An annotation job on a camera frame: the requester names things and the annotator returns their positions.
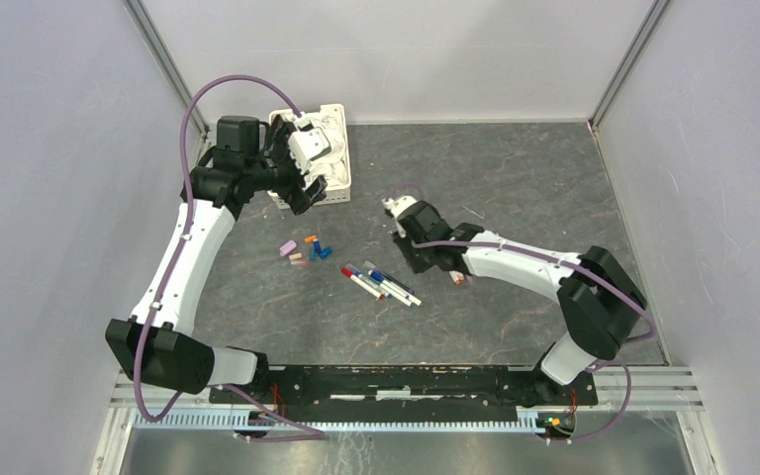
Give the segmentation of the pink highlighter cap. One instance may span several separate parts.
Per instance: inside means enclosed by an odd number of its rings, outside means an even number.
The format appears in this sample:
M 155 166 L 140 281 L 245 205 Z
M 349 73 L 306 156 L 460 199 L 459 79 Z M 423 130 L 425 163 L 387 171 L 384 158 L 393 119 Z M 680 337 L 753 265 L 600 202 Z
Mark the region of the pink highlighter cap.
M 281 256 L 286 256 L 293 252 L 297 247 L 297 244 L 294 240 L 288 240 L 284 244 L 282 244 L 279 247 L 279 253 Z

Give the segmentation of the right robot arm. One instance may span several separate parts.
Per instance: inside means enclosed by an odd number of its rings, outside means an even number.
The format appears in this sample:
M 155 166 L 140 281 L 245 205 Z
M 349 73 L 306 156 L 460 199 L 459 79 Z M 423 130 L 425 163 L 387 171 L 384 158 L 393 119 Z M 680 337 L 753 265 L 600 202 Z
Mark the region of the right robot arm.
M 558 305 L 566 333 L 544 353 L 531 378 L 534 396 L 545 404 L 560 402 L 580 373 L 637 341 L 633 330 L 639 322 L 648 326 L 644 338 L 655 330 L 644 296 L 602 247 L 548 250 L 469 223 L 451 227 L 435 206 L 408 195 L 388 198 L 383 206 L 395 222 L 393 241 L 414 272 L 437 267 L 495 279 Z

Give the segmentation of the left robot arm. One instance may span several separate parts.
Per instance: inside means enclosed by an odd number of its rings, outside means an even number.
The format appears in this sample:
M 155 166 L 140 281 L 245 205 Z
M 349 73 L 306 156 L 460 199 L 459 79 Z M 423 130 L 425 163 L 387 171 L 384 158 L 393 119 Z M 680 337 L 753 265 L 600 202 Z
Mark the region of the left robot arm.
M 105 339 L 124 374 L 174 391 L 196 394 L 234 384 L 248 403 L 271 390 L 265 354 L 213 348 L 192 336 L 197 306 L 218 250 L 242 208 L 258 192 L 272 192 L 295 215 L 326 196 L 327 182 L 310 180 L 313 161 L 332 149 L 309 116 L 274 116 L 264 123 L 224 116 L 215 143 L 190 170 L 177 223 L 159 267 L 126 320 L 113 319 Z

